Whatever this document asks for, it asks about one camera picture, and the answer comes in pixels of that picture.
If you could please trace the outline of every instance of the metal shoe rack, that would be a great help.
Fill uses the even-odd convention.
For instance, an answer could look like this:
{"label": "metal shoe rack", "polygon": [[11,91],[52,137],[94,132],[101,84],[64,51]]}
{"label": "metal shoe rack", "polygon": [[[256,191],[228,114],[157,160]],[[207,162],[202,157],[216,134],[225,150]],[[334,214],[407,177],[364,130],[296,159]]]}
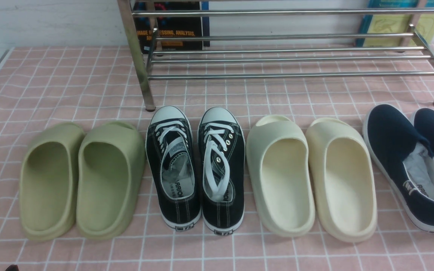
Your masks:
{"label": "metal shoe rack", "polygon": [[[145,107],[147,111],[155,110],[155,103],[150,89],[150,80],[171,79],[270,79],[270,78],[321,78],[321,77],[363,77],[363,76],[434,76],[434,51],[427,41],[417,31],[415,26],[421,14],[434,14],[434,8],[425,8],[426,0],[419,0],[416,8],[387,8],[387,9],[300,9],[300,10],[210,10],[210,11],[155,11],[152,1],[147,1],[147,10],[133,12],[130,0],[117,0],[124,23],[125,33],[130,45],[131,56],[135,65],[140,83]],[[351,14],[409,14],[410,25],[405,33],[381,34],[315,34],[315,35],[268,35],[268,36],[213,36],[213,37],[160,37],[157,17],[231,17],[231,16],[307,16],[307,15],[351,15]],[[153,38],[147,61],[144,60],[137,38],[137,29],[134,17],[148,17],[153,29]],[[320,38],[401,38],[397,47],[350,47],[350,48],[308,48],[291,50],[226,50],[226,51],[162,51],[162,41],[249,41],[249,40],[298,40]],[[408,46],[413,40],[416,46]],[[335,53],[335,52],[383,52],[383,55],[350,55],[350,56],[318,56],[318,57],[291,57],[291,58],[210,58],[210,59],[172,59],[169,55],[223,55],[244,53]],[[420,55],[387,55],[386,52],[421,51]],[[169,74],[153,75],[152,67],[158,64],[225,64],[225,63],[271,63],[271,62],[317,62],[317,61],[358,61],[358,60],[428,60],[433,70],[394,71],[394,72],[317,72],[317,73],[279,73],[279,74]]]}

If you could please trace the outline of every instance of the white shoelace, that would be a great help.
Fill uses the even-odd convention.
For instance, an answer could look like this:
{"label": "white shoelace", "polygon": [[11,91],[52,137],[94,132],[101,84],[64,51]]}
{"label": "white shoelace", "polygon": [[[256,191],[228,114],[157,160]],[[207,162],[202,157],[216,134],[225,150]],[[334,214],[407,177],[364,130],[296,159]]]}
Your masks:
{"label": "white shoelace", "polygon": [[[219,123],[209,123],[205,126],[205,129],[210,126],[222,128],[220,130],[212,130],[212,128],[210,128],[210,130],[205,134],[205,137],[203,139],[203,142],[207,142],[205,147],[205,155],[203,158],[205,177],[207,179],[207,184],[209,185],[210,190],[212,190],[211,199],[213,201],[219,202],[224,199],[224,194],[227,190],[227,186],[229,185],[230,166],[229,162],[225,158],[224,153],[222,151],[219,151],[219,146],[215,141],[210,140],[210,136],[212,136],[215,140],[217,140],[217,142],[219,142],[224,151],[227,151],[227,142],[229,141],[224,141],[224,139],[222,139],[221,137],[221,134],[224,134],[226,130],[230,130],[232,133],[234,133],[234,129],[232,129],[232,127],[230,127],[229,125],[221,125]],[[220,179],[219,185],[217,185],[214,174],[212,172],[212,151],[215,151],[215,153],[217,153],[217,156],[224,163],[224,176],[222,176],[222,178]]]}
{"label": "white shoelace", "polygon": [[[180,134],[184,139],[186,139],[186,133],[185,133],[184,128],[179,128],[178,125],[179,125],[180,127],[183,127],[183,126],[184,126],[182,122],[179,122],[179,121],[177,121],[177,120],[174,120],[173,122],[161,123],[161,124],[157,125],[157,127],[155,127],[155,130],[158,131],[160,128],[162,128],[162,127],[166,127],[166,126],[167,126],[167,128],[164,128],[162,134],[160,134],[160,132],[157,132],[157,133],[155,134],[155,135],[158,137],[157,139],[158,139],[158,141],[159,141],[159,144],[160,144],[160,150],[161,150],[161,151],[164,150],[164,139],[165,139],[165,136],[166,136],[169,132],[177,132],[177,133],[179,133],[179,134]],[[172,149],[171,146],[169,146],[169,148],[167,148],[167,150],[165,150],[164,157],[165,157],[165,155],[167,154],[167,151],[168,151],[169,149]]]}

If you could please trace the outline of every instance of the slide sandal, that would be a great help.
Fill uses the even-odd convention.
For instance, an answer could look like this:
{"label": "slide sandal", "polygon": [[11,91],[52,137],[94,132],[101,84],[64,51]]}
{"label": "slide sandal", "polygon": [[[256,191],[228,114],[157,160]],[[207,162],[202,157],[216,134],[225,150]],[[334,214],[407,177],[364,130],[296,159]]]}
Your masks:
{"label": "slide sandal", "polygon": [[377,208],[373,169],[363,138],[332,118],[315,120],[306,138],[322,226],[343,242],[368,239],[377,226]]}
{"label": "slide sandal", "polygon": [[273,233],[301,236],[315,219],[303,131],[284,116],[261,118],[247,138],[247,162],[255,204]]}
{"label": "slide sandal", "polygon": [[79,125],[64,122],[29,144],[19,182],[21,225],[28,239],[50,240],[74,225],[78,149],[84,137]]}
{"label": "slide sandal", "polygon": [[86,238],[109,239],[133,218],[145,166],[145,144],[126,122],[93,129],[79,150],[76,221]]}

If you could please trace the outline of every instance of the heel label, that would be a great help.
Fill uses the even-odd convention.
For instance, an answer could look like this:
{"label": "heel label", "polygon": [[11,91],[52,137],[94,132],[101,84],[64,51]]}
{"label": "heel label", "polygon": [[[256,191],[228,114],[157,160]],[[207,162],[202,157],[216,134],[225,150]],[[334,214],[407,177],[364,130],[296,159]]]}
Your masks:
{"label": "heel label", "polygon": [[185,226],[185,227],[175,227],[175,230],[176,231],[190,230],[191,228],[193,228],[193,226],[195,226],[195,224],[191,223],[190,225]]}
{"label": "heel label", "polygon": [[221,235],[221,236],[226,236],[226,235],[231,235],[234,233],[234,230],[229,230],[229,231],[219,231],[219,230],[214,230],[214,233],[216,235]]}

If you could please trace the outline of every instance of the book cover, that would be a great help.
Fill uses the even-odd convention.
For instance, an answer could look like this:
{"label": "book cover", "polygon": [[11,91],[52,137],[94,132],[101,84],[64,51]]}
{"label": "book cover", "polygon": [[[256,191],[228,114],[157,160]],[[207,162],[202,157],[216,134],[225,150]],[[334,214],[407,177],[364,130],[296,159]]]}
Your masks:
{"label": "book cover", "polygon": [[[136,2],[135,11],[146,10],[145,2]],[[155,10],[200,10],[200,2],[155,2]],[[148,53],[152,42],[150,20],[139,17],[134,19],[137,36],[143,53]],[[158,17],[158,28],[162,37],[201,37],[202,20],[199,17]],[[202,50],[201,41],[162,41],[162,50]]]}
{"label": "book cover", "polygon": [[[370,0],[369,8],[411,8],[418,0]],[[428,0],[426,7],[434,7],[434,0]],[[410,15],[365,15],[360,33],[400,33],[406,32]],[[424,14],[417,25],[418,32],[429,42],[434,36],[434,14]],[[399,46],[401,38],[359,38],[357,47]]]}

